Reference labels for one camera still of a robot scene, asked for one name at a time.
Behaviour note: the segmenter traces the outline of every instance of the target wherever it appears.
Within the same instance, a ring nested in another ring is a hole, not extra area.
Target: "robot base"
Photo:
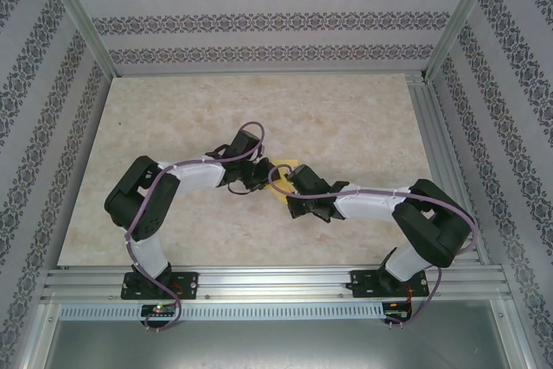
[[[181,300],[195,300],[198,292],[198,273],[173,271],[169,274],[168,283],[164,285]],[[123,300],[171,300],[172,298],[137,272],[127,272],[124,275],[121,289]]]
[[[424,271],[417,272],[409,281],[399,283],[393,289],[385,289],[379,282],[378,270],[353,270],[352,281],[346,288],[353,293],[353,298],[406,297],[410,288],[411,296],[426,297],[429,286]]]

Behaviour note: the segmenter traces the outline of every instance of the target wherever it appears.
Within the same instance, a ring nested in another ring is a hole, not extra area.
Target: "purple cable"
[[[259,142],[255,145],[255,147],[253,149],[249,150],[249,151],[246,151],[243,155],[235,156],[235,157],[228,157],[226,159],[216,159],[216,160],[201,160],[201,159],[199,159],[199,160],[186,160],[185,162],[178,162],[178,163],[172,164],[170,166],[167,166],[165,169],[163,169],[159,173],[159,175],[157,175],[156,178],[152,181],[152,184],[150,185],[150,187],[148,189],[148,193],[144,197],[144,200],[143,200],[142,204],[140,205],[140,207],[138,208],[138,211],[137,211],[137,214],[135,215],[135,218],[130,223],[129,229],[127,230],[127,232],[124,235],[125,244],[127,245],[127,252],[129,253],[130,259],[132,260],[133,264],[137,268],[138,272],[140,272],[143,276],[145,276],[156,287],[158,287],[159,289],[162,289],[167,294],[172,296],[175,299],[175,305],[178,308],[178,313],[177,313],[176,318],[174,318],[174,320],[170,321],[169,323],[167,323],[162,328],[156,328],[156,332],[161,332],[163,330],[167,330],[167,329],[173,327],[181,319],[181,316],[182,316],[181,299],[172,290],[170,290],[168,287],[164,286],[163,284],[159,283],[155,278],[153,278],[138,263],[138,259],[135,256],[134,252],[132,251],[132,247],[130,245],[131,235],[134,232],[134,230],[136,229],[138,221],[140,220],[140,218],[142,218],[142,215],[144,214],[144,210],[146,209],[146,206],[148,206],[149,200],[151,199],[151,196],[152,196],[152,193],[154,192],[154,189],[156,188],[159,181],[162,179],[163,175],[168,173],[170,170],[179,168],[181,166],[187,166],[188,164],[202,164],[202,163],[205,163],[205,164],[220,164],[220,163],[236,162],[238,160],[242,160],[242,159],[246,158],[249,155],[252,155],[254,152],[259,150],[261,148],[262,144],[263,144],[263,140],[265,139],[265,128],[261,125],[261,123],[258,123],[257,121],[250,121],[250,122],[242,125],[242,127],[240,127],[238,129],[238,131],[242,131],[245,127],[247,127],[249,125],[256,125],[257,127],[259,127],[259,129],[261,130],[261,137],[259,138]],[[144,320],[144,326],[146,326],[147,330],[151,329],[151,327],[148,326],[148,321],[149,321],[149,318],[151,316],[152,315],[148,315],[146,317],[146,319]]]
[[[478,228],[476,227],[474,222],[470,219],[470,217],[468,215],[466,215],[459,208],[454,207],[453,205],[450,205],[450,204],[448,204],[448,203],[446,203],[442,200],[429,198],[428,196],[422,196],[420,194],[406,194],[405,192],[394,192],[394,191],[390,191],[390,190],[381,190],[381,189],[348,190],[348,191],[345,191],[345,192],[336,192],[336,193],[333,193],[333,194],[292,194],[291,192],[286,192],[285,190],[282,190],[277,185],[275,185],[275,183],[272,181],[273,173],[275,171],[277,171],[278,169],[280,169],[280,168],[286,168],[289,171],[292,171],[291,166],[289,166],[288,164],[279,164],[278,166],[275,166],[269,172],[269,177],[268,177],[269,184],[278,193],[284,194],[284,195],[289,196],[291,198],[312,200],[312,199],[323,199],[323,198],[333,198],[333,197],[339,197],[339,196],[348,196],[348,195],[352,195],[352,194],[376,194],[376,195],[381,195],[381,196],[397,196],[399,198],[410,198],[410,199],[420,200],[420,201],[423,201],[423,202],[429,202],[429,203],[432,203],[432,204],[437,205],[439,207],[445,207],[449,211],[451,211],[453,213],[456,213],[457,215],[461,216],[461,218],[463,218],[463,220],[465,220],[465,222],[467,222],[468,226],[470,227],[470,229],[473,233],[473,240],[465,248],[460,250],[457,255],[462,254],[462,253],[467,252],[467,251],[470,251],[476,246],[476,239],[479,237],[479,232],[478,232]],[[437,269],[438,269],[438,278],[435,281],[434,288],[430,292],[429,296],[426,298],[423,305],[419,308],[419,310],[417,310],[415,315],[413,315],[407,322],[403,323],[404,326],[407,325],[408,322],[411,322],[411,321],[415,320],[415,318],[417,316],[419,316],[421,314],[421,312],[427,307],[430,300],[432,300],[432,297],[434,297],[436,291],[438,290],[438,286],[440,285],[440,281],[442,280],[442,269],[439,268],[439,267],[437,267]],[[393,320],[393,321],[395,320],[396,322],[399,322],[399,320],[397,320],[397,319],[390,318],[390,317],[388,317],[388,318],[390,320]]]

